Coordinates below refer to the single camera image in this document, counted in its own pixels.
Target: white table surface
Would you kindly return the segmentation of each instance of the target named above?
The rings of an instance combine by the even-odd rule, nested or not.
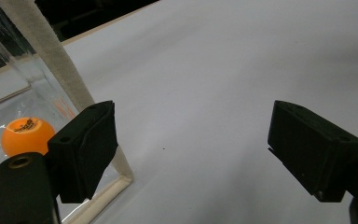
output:
[[[267,138],[277,99],[358,136],[358,1],[161,0],[66,49],[135,173],[95,223],[350,223]]]

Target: ping pong ball logo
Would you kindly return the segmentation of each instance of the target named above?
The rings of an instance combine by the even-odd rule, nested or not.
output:
[[[48,140],[55,134],[53,127],[38,118],[21,118],[11,121],[2,133],[1,146],[9,156],[25,152],[48,152]]]

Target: orange ping pong ball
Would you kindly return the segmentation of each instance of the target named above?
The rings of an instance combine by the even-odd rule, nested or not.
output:
[[[25,152],[48,152],[48,140],[55,134],[53,127],[38,118],[21,118],[11,121],[1,137],[1,146],[9,156]]]

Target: white tabletop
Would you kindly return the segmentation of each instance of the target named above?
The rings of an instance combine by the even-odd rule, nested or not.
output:
[[[267,138],[277,99],[358,136],[358,1],[161,0],[66,49],[135,173],[95,223],[350,223]]]

